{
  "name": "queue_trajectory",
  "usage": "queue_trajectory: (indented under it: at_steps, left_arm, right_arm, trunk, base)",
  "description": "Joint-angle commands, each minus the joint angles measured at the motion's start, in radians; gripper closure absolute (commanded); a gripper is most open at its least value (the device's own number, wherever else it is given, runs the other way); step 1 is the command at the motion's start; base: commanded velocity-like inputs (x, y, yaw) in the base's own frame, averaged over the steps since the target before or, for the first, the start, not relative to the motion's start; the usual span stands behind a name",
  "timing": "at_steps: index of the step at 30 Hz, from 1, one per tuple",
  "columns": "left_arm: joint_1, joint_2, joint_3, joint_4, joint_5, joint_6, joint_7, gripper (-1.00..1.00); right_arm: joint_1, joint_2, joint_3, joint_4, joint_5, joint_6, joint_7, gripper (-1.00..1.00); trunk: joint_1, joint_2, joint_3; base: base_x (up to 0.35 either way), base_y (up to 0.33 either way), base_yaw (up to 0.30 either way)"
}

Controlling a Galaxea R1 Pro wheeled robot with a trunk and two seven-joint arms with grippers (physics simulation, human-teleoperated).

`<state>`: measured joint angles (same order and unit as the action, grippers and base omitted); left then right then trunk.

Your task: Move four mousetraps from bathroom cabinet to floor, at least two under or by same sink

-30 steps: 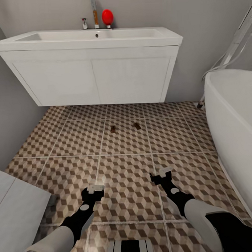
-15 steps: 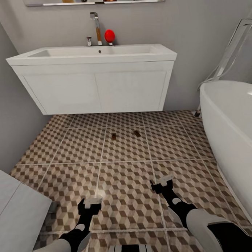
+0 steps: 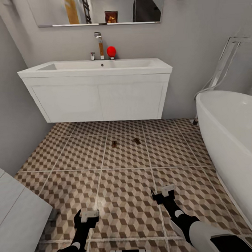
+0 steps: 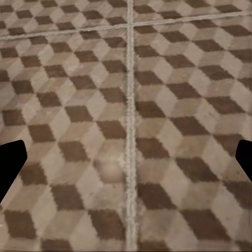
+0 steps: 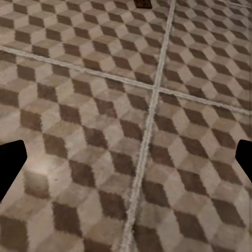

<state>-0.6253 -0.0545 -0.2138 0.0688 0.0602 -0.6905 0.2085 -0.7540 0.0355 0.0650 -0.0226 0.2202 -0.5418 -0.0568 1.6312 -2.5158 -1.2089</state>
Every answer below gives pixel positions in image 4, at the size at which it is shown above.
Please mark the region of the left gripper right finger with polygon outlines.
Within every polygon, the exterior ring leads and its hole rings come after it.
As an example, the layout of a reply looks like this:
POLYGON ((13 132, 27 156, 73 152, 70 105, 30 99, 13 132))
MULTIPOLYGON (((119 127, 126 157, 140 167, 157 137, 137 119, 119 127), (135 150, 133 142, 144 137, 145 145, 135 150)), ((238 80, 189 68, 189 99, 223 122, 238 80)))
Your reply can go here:
POLYGON ((252 142, 243 139, 240 140, 235 158, 252 182, 252 142))

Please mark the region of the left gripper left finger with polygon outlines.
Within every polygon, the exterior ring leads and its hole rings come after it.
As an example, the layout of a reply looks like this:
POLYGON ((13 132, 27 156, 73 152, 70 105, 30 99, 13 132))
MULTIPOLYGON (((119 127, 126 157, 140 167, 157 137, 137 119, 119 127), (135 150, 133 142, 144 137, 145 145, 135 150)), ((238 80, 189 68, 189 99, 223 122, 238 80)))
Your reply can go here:
POLYGON ((0 145, 0 202, 27 161, 23 140, 0 145))

